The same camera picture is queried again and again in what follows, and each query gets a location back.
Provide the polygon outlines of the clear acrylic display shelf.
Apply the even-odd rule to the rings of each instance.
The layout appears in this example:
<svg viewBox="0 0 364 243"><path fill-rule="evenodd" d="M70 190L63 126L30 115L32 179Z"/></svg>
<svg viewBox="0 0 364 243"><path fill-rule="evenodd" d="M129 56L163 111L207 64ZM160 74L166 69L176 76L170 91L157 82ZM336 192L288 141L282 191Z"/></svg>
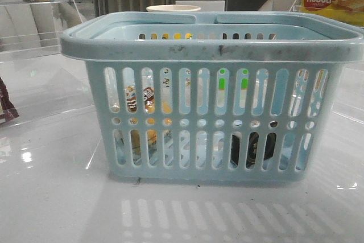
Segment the clear acrylic display shelf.
<svg viewBox="0 0 364 243"><path fill-rule="evenodd" d="M19 114L1 129L93 106L83 63L60 45L64 30L85 21L75 0L1 0L1 79Z"/></svg>

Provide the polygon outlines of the packaged bread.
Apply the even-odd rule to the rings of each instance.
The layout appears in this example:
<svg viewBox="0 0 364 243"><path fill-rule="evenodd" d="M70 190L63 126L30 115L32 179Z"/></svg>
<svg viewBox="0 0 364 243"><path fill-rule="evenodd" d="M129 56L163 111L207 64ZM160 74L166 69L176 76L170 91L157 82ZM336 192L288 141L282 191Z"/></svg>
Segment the packaged bread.
<svg viewBox="0 0 364 243"><path fill-rule="evenodd" d="M110 69L105 75L107 95L111 112L114 114L120 114L122 109L126 109L128 114L136 113L138 110L137 101L142 100L144 112L149 114L154 113L155 92L152 74L147 73L142 77L142 97L137 97L133 73L128 72L126 73L126 76L126 85L123 89L125 95L125 104L120 106L116 74L112 69ZM123 127L123 129L115 129L113 134L118 163L120 165L124 165L126 162L125 155L131 154L133 163L136 166L140 165L142 162L140 138L143 136L143 134L137 129L128 130L125 127Z"/></svg>

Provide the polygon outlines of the yellow popcorn paper cup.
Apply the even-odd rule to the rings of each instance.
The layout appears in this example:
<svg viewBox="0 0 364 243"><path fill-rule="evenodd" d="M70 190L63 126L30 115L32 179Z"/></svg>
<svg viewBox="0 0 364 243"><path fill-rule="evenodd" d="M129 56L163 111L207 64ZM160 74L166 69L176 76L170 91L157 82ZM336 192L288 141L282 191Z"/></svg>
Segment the yellow popcorn paper cup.
<svg viewBox="0 0 364 243"><path fill-rule="evenodd" d="M146 8L148 12L198 12L201 10L199 6L193 5L155 5L155 6L148 6ZM173 35L174 39L181 39L181 34L177 33ZM156 40L158 38L157 34L151 34L151 39ZM186 39L192 39L193 35L191 33L187 33L185 35ZM163 40L169 39L169 34L162 35Z"/></svg>

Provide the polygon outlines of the red almond cookie packet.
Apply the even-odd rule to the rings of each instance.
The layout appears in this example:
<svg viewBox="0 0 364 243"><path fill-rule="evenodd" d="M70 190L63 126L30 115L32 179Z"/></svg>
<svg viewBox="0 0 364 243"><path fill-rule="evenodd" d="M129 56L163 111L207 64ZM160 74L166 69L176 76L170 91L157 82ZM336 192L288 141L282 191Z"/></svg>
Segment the red almond cookie packet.
<svg viewBox="0 0 364 243"><path fill-rule="evenodd" d="M18 117L18 111L11 103L6 85L1 79L1 123L11 121Z"/></svg>

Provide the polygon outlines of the light blue plastic basket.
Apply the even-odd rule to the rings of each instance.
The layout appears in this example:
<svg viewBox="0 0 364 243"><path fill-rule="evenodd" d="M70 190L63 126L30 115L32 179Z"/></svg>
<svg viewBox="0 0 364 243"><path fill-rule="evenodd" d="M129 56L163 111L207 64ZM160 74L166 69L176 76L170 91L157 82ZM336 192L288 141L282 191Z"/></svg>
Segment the light blue plastic basket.
<svg viewBox="0 0 364 243"><path fill-rule="evenodd" d="M177 33L181 39L173 38ZM109 167L123 178L302 180L319 150L344 66L363 61L363 29L291 12L111 13L64 31L60 45L63 55L85 63ZM137 97L143 96L142 77L151 73L155 112L145 113L140 100L136 113L112 113L110 69L120 106L126 73L134 75ZM113 131L123 127L143 134L138 166L131 154L124 165L117 161ZM248 169L252 131L263 140ZM242 137L237 168L229 163L233 133ZM277 139L264 169L268 133Z"/></svg>

